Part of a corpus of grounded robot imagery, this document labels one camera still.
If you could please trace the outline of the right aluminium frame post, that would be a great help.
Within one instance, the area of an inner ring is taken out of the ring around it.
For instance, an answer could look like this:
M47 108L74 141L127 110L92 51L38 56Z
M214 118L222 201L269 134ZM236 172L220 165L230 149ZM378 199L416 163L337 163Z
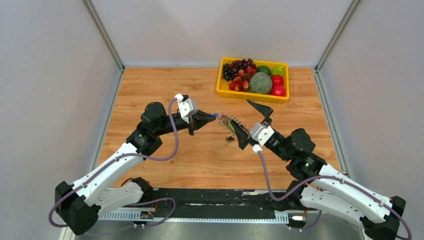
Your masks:
M342 36L343 32L345 31L347 25L349 24L351 18L354 16L355 12L357 11L357 8L362 3L361 0L352 0L344 13L343 17L341 18L339 24L337 25L335 32L333 33L330 41L328 42L327 46L325 47L321 57L319 58L317 64L315 65L315 71L319 73L321 69L324 67L328 57L330 56L331 52L333 51L334 47L336 46L339 38Z

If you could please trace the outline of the aluminium frame post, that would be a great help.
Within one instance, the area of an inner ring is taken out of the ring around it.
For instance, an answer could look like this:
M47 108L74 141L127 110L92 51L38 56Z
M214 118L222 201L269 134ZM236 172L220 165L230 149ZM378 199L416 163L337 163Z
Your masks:
M96 7L92 0L82 0L82 3L84 4L88 15L90 16L94 26L96 27L97 31L99 32L104 44L106 45L106 48L108 49L110 55L112 56L115 64L119 68L120 72L123 73L125 70L125 65L123 64L123 61L121 57L119 56L119 53L117 49L115 48L112 39L110 38L103 21L101 20L101 17L96 10Z
M333 51L334 47L336 46L339 38L342 36L343 32L345 31L347 25L349 24L351 18L354 16L355 12L357 11L357 8L362 3L361 0L352 0L344 13L343 17L341 18L339 24L337 25L335 32L333 33L330 41L328 42L327 46L325 47L321 57L319 58L317 64L315 65L315 71L319 73L321 69L324 67L328 57L330 56L331 52Z

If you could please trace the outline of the light green pear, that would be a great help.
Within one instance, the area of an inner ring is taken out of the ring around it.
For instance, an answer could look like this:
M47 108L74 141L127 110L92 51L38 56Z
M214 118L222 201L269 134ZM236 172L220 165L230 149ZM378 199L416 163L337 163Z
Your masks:
M279 75L284 77L286 75L287 68L283 65L276 65L272 68L272 76Z

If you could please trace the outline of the pink red peach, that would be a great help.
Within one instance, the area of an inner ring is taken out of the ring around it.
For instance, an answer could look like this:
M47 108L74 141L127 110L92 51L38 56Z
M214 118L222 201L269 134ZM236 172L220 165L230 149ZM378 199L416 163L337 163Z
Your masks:
M285 97L287 90L283 85L274 85L269 94L278 97Z

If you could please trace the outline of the green netted melon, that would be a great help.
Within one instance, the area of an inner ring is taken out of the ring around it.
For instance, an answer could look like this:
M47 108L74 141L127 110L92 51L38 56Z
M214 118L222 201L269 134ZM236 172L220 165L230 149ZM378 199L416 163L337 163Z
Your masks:
M249 90L255 94L268 94L272 87L271 77L264 72L257 72L249 80Z

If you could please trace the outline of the dark grape bunch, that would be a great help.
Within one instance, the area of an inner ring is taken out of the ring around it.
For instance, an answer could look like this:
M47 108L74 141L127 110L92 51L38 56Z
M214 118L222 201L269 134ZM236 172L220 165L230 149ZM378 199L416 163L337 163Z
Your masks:
M225 62L221 67L221 75L226 81L233 80L237 76L242 76L246 73L255 74L257 71L257 65L251 58L233 60L231 62Z

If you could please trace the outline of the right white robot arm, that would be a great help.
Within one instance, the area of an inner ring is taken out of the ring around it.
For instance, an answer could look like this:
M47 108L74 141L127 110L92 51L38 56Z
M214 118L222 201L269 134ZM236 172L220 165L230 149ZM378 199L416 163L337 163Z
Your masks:
M272 127L271 107L255 102L251 106L263 115L252 129L232 116L221 114L218 119L235 136L240 149L251 146L261 160L263 150L268 149L287 162L294 182L283 196L272 195L274 201L285 200L292 209L303 206L332 214L362 229L372 240L399 238L400 226L406 226L403 198L379 194L350 179L314 154L315 144L303 128L284 136Z

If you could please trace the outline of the left aluminium frame post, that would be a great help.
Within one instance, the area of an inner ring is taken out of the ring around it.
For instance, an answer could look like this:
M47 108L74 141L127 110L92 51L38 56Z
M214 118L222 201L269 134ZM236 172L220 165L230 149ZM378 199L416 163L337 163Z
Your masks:
M97 31L99 32L104 44L106 45L106 48L108 49L110 55L112 56L115 64L119 68L120 72L123 73L125 70L125 65L123 64L123 61L121 57L119 56L119 53L117 49L115 48L112 39L110 38L103 21L101 20L101 17L96 10L96 7L92 0L82 0L82 3L84 4L88 15L90 16L94 26L96 27Z

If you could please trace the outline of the red apple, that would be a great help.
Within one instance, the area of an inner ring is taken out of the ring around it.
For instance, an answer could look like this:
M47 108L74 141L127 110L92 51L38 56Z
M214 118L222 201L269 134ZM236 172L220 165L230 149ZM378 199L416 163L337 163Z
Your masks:
M271 76L271 81L273 86L283 86L285 83L284 78L278 74Z

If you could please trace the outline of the red cherry bunch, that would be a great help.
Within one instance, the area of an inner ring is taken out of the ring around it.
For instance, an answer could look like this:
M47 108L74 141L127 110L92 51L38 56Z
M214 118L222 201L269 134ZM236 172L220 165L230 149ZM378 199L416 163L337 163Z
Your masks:
M248 66L246 69L233 68L227 70L223 77L227 80L231 91L246 92L250 88L250 79L257 73L255 68Z

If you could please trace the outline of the yellow plastic tray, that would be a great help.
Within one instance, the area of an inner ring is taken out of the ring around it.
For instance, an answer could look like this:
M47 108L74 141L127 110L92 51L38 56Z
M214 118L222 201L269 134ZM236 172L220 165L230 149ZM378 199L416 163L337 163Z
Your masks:
M221 64L223 65L224 63L232 62L234 60L242 60L242 59L232 58L232 57L223 57L221 59ZM225 80L221 75L222 70L219 71L219 77L218 77L217 85L216 85L216 91L218 92L218 95L221 97L227 97L227 98L246 99L246 100L252 100L252 101L270 102L270 103L284 103L285 101L287 101L290 97L289 66L286 63L282 63L282 62L272 62L272 61L263 61L263 60L253 60L253 61L257 67L267 66L271 70L273 69L274 66L277 66L277 65L282 65L286 67L286 73L285 73L285 76L283 77L284 78L283 86L286 88L285 97L270 95L270 93L268 94L253 93L250 91L250 88L245 92L230 90L228 87L227 80Z

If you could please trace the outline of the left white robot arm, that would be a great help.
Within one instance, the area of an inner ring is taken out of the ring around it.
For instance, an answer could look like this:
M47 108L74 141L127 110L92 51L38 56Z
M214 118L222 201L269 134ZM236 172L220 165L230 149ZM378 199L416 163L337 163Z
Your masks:
M105 162L72 183L65 181L55 188L55 204L48 213L49 223L56 228L70 228L75 235L86 234L99 217L121 207L147 207L160 202L153 199L153 187L136 177L125 185L109 190L124 173L145 160L171 160L179 148L179 130L192 136L204 125L215 121L216 114L199 110L188 98L178 100L177 112L160 102L149 103L141 121L125 143Z

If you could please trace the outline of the dark green lime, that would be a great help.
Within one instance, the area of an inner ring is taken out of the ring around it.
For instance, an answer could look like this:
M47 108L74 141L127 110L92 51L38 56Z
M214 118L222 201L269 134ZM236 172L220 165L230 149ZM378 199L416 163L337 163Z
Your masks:
M267 74L268 76L272 76L272 70L266 65L260 65L256 67L256 71L259 73Z

